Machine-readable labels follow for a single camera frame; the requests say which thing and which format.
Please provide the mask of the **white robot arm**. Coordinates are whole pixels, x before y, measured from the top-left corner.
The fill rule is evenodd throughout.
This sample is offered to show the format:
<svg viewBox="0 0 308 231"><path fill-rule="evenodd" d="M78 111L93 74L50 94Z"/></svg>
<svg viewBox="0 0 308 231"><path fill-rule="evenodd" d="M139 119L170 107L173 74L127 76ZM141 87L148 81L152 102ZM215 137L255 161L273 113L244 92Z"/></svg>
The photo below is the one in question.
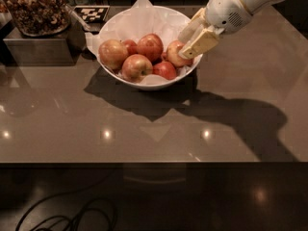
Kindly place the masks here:
<svg viewBox="0 0 308 231"><path fill-rule="evenodd" d="M184 43L179 55L192 59L214 48L222 34L233 34L246 26L266 6L285 0L209 0L181 31Z"/></svg>

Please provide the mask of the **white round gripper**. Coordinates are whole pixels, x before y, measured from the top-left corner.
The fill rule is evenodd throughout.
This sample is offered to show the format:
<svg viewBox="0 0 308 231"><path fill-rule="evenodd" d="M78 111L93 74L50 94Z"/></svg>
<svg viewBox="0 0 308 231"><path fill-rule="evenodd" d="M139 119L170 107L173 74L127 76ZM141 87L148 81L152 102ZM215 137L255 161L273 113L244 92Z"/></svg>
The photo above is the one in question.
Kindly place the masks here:
<svg viewBox="0 0 308 231"><path fill-rule="evenodd" d="M199 9L178 35L184 43L179 55L184 59L202 55L218 45L221 31L236 33L251 19L243 0L209 0L206 8Z"/></svg>

